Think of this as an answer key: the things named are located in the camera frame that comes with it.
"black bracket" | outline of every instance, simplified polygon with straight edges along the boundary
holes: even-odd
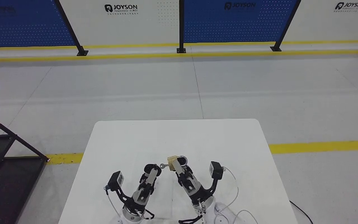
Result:
[[[184,53],[186,53],[186,49],[185,48],[177,48],[177,53],[184,54]]]
[[[273,52],[281,52],[282,50],[280,48],[275,48],[275,46],[270,47]]]
[[[83,46],[79,46],[77,56],[86,56],[88,50],[84,50]]]

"black cable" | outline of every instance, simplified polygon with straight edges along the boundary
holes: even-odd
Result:
[[[179,220],[178,222],[180,224],[194,224],[195,222],[197,222],[201,218],[202,218],[202,215],[199,215],[196,218],[193,218],[191,220]]]
[[[292,201],[290,201],[290,202],[291,202],[291,204],[293,204],[296,208],[298,208],[301,212],[303,212],[303,214],[306,215],[306,217],[309,219],[309,221],[311,222],[311,224],[313,224],[311,218],[310,218],[302,209],[300,209],[300,208],[299,208],[297,205],[295,205],[295,203],[293,203]]]
[[[154,214],[148,210],[145,210],[146,212],[148,212],[151,215],[151,218],[144,218],[145,220],[152,220],[154,219]]]

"yellow floor line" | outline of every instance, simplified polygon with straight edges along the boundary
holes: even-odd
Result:
[[[52,154],[46,155],[50,158],[50,162],[48,165],[56,165],[56,164],[79,164],[81,163],[83,152],[81,153],[69,153],[69,154]]]
[[[272,154],[355,151],[358,150],[358,141],[271,144],[269,146]]]
[[[282,44],[356,44],[358,40],[317,40],[317,41],[283,41]],[[222,42],[222,43],[186,43],[184,46],[221,46],[221,45],[274,45],[275,42]],[[117,45],[85,45],[85,49],[96,48],[155,48],[178,47],[179,43],[164,44],[117,44]],[[76,49],[75,46],[27,46],[27,47],[2,47],[0,50],[68,50]]]
[[[197,52],[197,53],[154,53],[154,54],[101,54],[88,56],[52,57],[14,57],[0,58],[0,62],[41,62],[56,60],[101,60],[101,59],[139,59],[139,58],[182,58],[182,57],[242,57],[242,56],[282,56],[282,55],[332,55],[358,54],[358,50],[287,50],[283,52]]]
[[[270,144],[272,154],[305,153],[305,152],[331,152],[331,151],[357,151],[358,141],[348,142],[310,142],[292,144]],[[52,154],[48,165],[79,164],[83,153]]]

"black metal post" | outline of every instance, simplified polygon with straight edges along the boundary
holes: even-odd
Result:
[[[177,53],[186,53],[184,48],[184,0],[179,0],[179,48]]]
[[[56,4],[56,6],[57,6],[58,11],[60,12],[60,14],[61,14],[61,16],[62,16],[63,21],[64,21],[65,24],[66,24],[66,27],[68,28],[69,33],[71,34],[71,37],[72,37],[72,39],[73,39],[73,41],[74,41],[74,44],[76,45],[76,47],[77,47],[77,49],[78,49],[78,54],[77,54],[77,56],[86,56],[86,55],[88,54],[88,50],[84,50],[83,46],[81,46],[81,45],[79,44],[79,41],[78,41],[78,39],[77,39],[77,37],[76,37],[76,34],[74,33],[74,31],[73,31],[73,29],[72,29],[72,26],[71,26],[71,24],[70,24],[69,21],[68,21],[68,18],[67,18],[67,16],[66,16],[66,13],[65,13],[65,11],[64,11],[63,8],[62,8],[62,5],[61,5],[61,3],[60,3],[60,0],[54,0],[54,2],[55,2],[55,4]]]
[[[20,142],[21,144],[23,144],[26,148],[28,148],[29,150],[31,150],[32,152],[35,152],[38,156],[40,156],[43,160],[45,161],[49,161],[49,158],[47,158],[44,154],[42,154],[41,152],[39,152],[37,149],[33,148],[32,145],[28,144],[25,140],[23,140],[22,138],[20,138],[17,134],[15,134],[14,132],[12,132],[11,130],[9,130],[7,127],[5,127],[3,124],[0,124],[0,129],[3,130],[4,132],[6,132],[7,134],[9,134],[11,136],[11,138],[14,138],[15,140],[17,140],[18,142]]]
[[[286,35],[286,32],[287,32],[287,30],[288,30],[288,28],[289,28],[289,26],[290,26],[290,24],[292,22],[293,17],[296,14],[296,11],[297,11],[298,6],[300,5],[300,3],[301,3],[301,0],[296,1],[296,4],[295,4],[295,6],[294,6],[294,8],[293,8],[293,10],[292,10],[292,12],[290,14],[290,17],[289,17],[289,19],[288,19],[288,21],[287,21],[287,23],[285,25],[284,31],[282,32],[279,40],[276,41],[275,46],[270,47],[273,52],[280,52],[281,51],[281,49],[280,49],[281,43],[282,43],[282,41],[283,41],[283,39],[284,39],[284,37]]]

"gray floor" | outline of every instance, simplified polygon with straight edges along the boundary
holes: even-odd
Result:
[[[99,120],[256,118],[268,143],[358,140],[357,62],[305,56],[2,63],[0,121],[46,154],[83,152]],[[28,154],[17,144],[9,155]],[[356,223],[356,152],[274,159],[289,197],[315,223]],[[47,166],[20,223],[57,223],[77,168]]]

